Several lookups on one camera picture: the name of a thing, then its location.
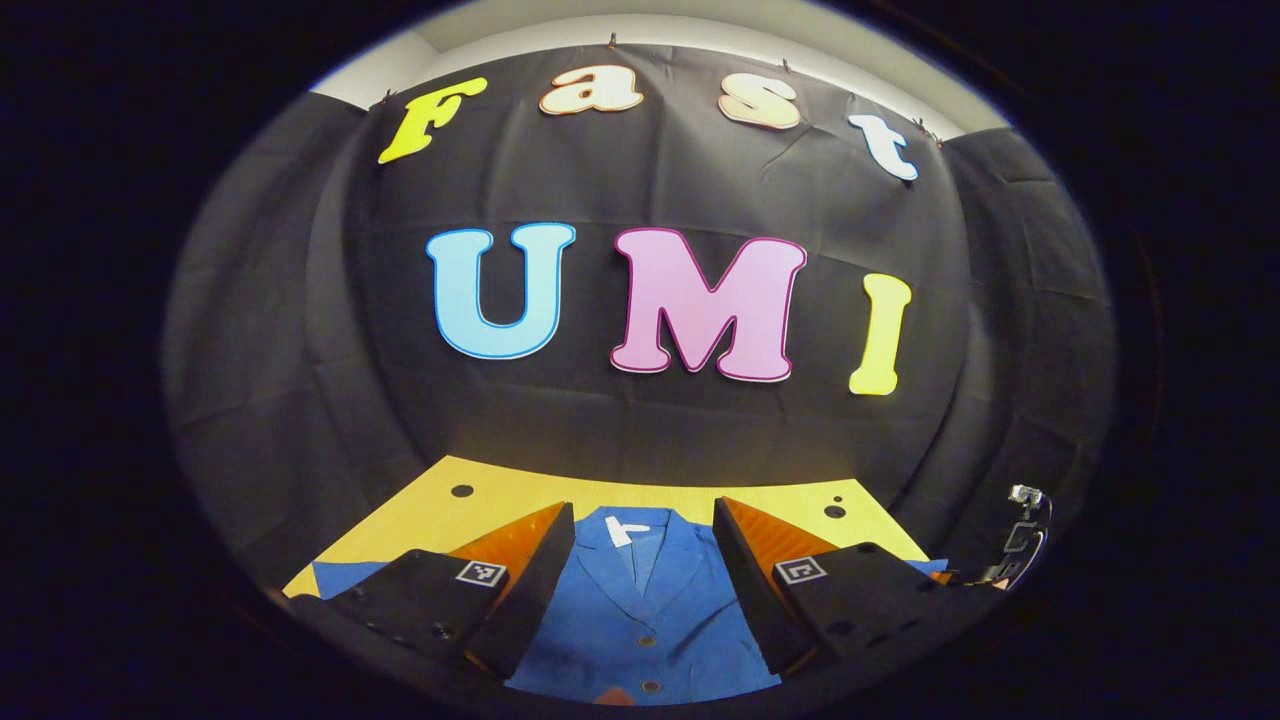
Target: pink letter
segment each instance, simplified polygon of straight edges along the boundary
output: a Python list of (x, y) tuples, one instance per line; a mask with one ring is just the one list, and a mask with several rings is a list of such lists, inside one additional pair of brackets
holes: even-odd
[(716, 290), (707, 284), (685, 236), (663, 228), (627, 231), (618, 252), (631, 261), (627, 334), (609, 361), (630, 373), (660, 373), (671, 354), (658, 338), (667, 318), (676, 348), (690, 372), (703, 369), (728, 324), (733, 343), (716, 363), (739, 380), (774, 383), (791, 375), (786, 357), (791, 284), (805, 264), (794, 242), (758, 237), (746, 241)]

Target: jacket collar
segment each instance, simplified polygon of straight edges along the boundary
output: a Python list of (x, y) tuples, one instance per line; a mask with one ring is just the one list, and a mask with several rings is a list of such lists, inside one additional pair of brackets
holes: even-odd
[[(621, 523), (666, 525), (653, 575), (644, 594), (609, 539), (604, 519), (613, 515)], [(694, 579), (705, 561), (705, 551), (694, 527), (675, 510), (658, 507), (598, 507), (577, 523), (577, 559), (591, 580), (620, 610), (652, 629), (658, 615)]]

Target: blue letter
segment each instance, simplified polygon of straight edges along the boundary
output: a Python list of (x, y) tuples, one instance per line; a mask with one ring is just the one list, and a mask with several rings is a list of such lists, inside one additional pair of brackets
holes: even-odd
[(559, 324), (561, 251), (573, 242), (573, 228), (532, 223), (512, 231), (511, 243), (525, 251), (525, 314), (495, 325), (480, 311), (480, 256), (493, 247), (484, 231), (440, 233), (426, 243), (435, 260), (435, 323), (458, 352), (484, 360), (532, 355)]
[(902, 179), (915, 179), (920, 176), (915, 165), (902, 160), (897, 154), (896, 146), (906, 147), (906, 138), (891, 131), (884, 120), (876, 115), (849, 115), (849, 124), (861, 128), (872, 158), (888, 170), (888, 174)]

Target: white wall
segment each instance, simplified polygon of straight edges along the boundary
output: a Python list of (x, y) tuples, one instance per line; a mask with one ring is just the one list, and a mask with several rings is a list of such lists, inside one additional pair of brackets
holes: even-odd
[(677, 15), (590, 15), (502, 32), (440, 53), (424, 68), (417, 81), (426, 82), (454, 70), (521, 53), (575, 45), (604, 45), (613, 32), (617, 33), (620, 45), (634, 42), (719, 50), (772, 63), (780, 69), (782, 59), (786, 58), (787, 64), (797, 73), (844, 87), (900, 115), (924, 118), (924, 127), (942, 140), (970, 132), (938, 108), (928, 105), (881, 77), (799, 42), (741, 26)]
[[(669, 14), (617, 13), (645, 5)], [(593, 8), (614, 14), (584, 14)], [(554, 19), (539, 22), (545, 18)], [(943, 140), (1009, 124), (969, 87), (910, 49), (800, 0), (475, 0), (390, 37), (312, 90), (367, 108), (387, 90), (522, 53), (603, 45), (612, 32), (620, 44), (703, 47), (776, 65), (786, 58), (797, 73), (923, 118)]]
[(413, 29), (404, 31), (357, 55), (312, 87), (312, 92), (369, 108), (387, 91), (413, 87), (436, 51)]

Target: yellow board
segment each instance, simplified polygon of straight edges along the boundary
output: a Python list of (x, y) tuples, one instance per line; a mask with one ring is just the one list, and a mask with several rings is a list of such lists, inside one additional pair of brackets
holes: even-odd
[[(453, 488), (472, 492), (456, 497)], [(801, 486), (675, 487), (580, 480), (512, 470), (445, 456), (396, 497), (320, 553), (320, 562), (389, 562), (420, 548), (449, 552), (548, 505), (573, 503), (573, 520), (596, 507), (669, 507), (690, 523), (712, 524), (716, 498), (727, 495), (837, 546), (874, 542), (902, 560), (928, 560), (858, 480)], [(824, 509), (837, 505), (842, 518)], [(320, 594), (308, 564), (284, 594)]]

